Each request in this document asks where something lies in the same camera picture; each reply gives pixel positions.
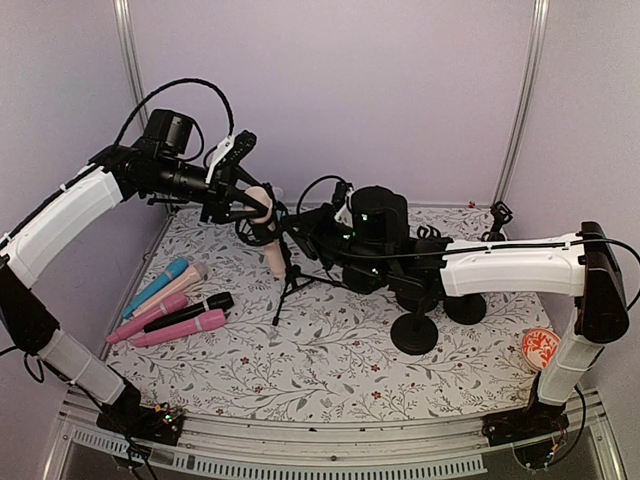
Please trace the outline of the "black microphone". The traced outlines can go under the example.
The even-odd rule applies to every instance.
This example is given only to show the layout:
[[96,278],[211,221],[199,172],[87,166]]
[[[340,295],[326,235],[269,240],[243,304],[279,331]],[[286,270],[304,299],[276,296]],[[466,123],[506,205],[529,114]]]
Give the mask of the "black microphone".
[[221,309],[226,312],[233,306],[234,300],[230,292],[214,294],[201,302],[190,305],[152,321],[144,327],[143,331],[145,333],[150,333],[165,327],[172,326],[185,320],[190,320],[202,313],[216,309]]

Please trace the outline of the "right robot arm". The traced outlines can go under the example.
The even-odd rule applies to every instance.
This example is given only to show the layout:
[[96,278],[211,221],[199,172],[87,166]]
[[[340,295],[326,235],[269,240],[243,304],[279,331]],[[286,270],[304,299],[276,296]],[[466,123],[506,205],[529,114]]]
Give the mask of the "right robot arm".
[[392,341],[410,355],[435,347],[437,329],[427,313],[437,306],[451,320],[473,325],[485,316],[487,293],[573,298],[568,330],[539,375],[532,402],[518,412],[517,427],[527,436],[554,422],[555,407],[568,400],[604,346],[629,328],[633,303],[614,255],[617,242],[595,222],[550,239],[455,240],[412,230],[406,199],[390,189],[353,190],[338,181],[329,202],[285,216],[282,227],[309,258],[339,267],[347,289],[392,291],[404,309]]

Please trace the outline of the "pink microphone back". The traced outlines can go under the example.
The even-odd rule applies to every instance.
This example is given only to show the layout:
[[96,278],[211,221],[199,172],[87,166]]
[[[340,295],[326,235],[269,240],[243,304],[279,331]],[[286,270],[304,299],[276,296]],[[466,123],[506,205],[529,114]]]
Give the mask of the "pink microphone back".
[[197,333],[212,331],[226,325],[225,313],[220,310],[207,311],[189,320],[144,334],[135,339],[135,347],[151,347]]

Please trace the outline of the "black tripod shockmount stand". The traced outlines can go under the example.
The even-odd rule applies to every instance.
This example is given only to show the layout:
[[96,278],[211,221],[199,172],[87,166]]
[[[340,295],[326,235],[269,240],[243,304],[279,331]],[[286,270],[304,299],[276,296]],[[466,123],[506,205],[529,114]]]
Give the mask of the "black tripod shockmount stand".
[[314,282],[334,287],[338,287],[339,283],[331,276],[324,279],[303,273],[298,265],[292,263],[292,253],[283,240],[282,228],[279,225],[278,211],[281,208],[269,188],[250,186],[243,194],[247,200],[242,201],[243,212],[241,219],[235,221],[235,233],[245,245],[262,248],[272,277],[284,281],[272,320],[272,325],[278,326],[282,307],[289,296]]

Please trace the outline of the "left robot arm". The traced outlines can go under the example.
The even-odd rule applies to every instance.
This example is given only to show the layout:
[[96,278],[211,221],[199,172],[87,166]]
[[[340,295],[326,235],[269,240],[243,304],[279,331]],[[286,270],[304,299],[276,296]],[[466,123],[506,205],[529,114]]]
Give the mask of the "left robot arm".
[[88,162],[69,185],[54,195],[1,248],[1,321],[14,346],[38,357],[71,383],[110,405],[111,419],[128,434],[148,426],[148,412],[125,396],[125,381],[87,347],[62,330],[32,289],[50,264],[92,223],[135,195],[163,194],[202,207],[202,218],[229,224],[248,218],[235,202],[265,213],[237,187],[256,180],[240,165],[257,137],[243,130],[225,137],[207,168],[179,160],[191,122],[170,110],[155,110],[143,135],[131,146],[115,143]]

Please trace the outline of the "blue microphone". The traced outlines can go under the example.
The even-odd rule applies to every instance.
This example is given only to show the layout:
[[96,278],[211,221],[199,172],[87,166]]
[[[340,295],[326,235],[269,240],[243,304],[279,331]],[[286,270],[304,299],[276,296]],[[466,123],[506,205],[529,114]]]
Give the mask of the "blue microphone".
[[147,285],[131,302],[124,308],[122,312],[123,319],[129,319],[135,310],[137,310],[144,302],[149,300],[153,295],[158,293],[162,288],[167,286],[176,277],[181,275],[189,266],[189,262],[184,257],[178,257],[173,260],[149,285]]

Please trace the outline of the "beige pink microphone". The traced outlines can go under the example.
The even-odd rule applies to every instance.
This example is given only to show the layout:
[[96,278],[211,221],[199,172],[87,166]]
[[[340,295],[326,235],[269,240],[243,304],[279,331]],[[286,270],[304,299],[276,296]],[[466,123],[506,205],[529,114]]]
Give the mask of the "beige pink microphone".
[[150,310],[152,307],[158,305],[162,300],[166,299],[170,295],[184,292],[191,285],[204,280],[209,273],[209,267],[201,262],[196,262],[192,265],[189,265],[185,269],[185,271],[182,272],[177,278],[170,281],[151,298],[141,304],[133,312],[133,317],[139,317],[143,313]]

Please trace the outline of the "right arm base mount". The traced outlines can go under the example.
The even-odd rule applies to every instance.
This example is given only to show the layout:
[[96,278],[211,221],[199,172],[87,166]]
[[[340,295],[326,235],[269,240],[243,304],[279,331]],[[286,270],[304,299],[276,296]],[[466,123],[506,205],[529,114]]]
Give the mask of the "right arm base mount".
[[481,433],[490,446],[498,446],[559,432],[569,426],[565,407],[543,403],[532,392],[522,408],[485,415]]

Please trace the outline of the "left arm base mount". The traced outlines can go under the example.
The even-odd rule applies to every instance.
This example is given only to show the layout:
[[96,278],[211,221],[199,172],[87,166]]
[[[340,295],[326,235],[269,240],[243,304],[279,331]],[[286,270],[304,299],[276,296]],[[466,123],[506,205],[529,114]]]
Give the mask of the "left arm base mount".
[[172,407],[167,402],[145,406],[137,392],[123,392],[113,404],[101,405],[96,425],[133,439],[176,446],[184,414],[182,407]]

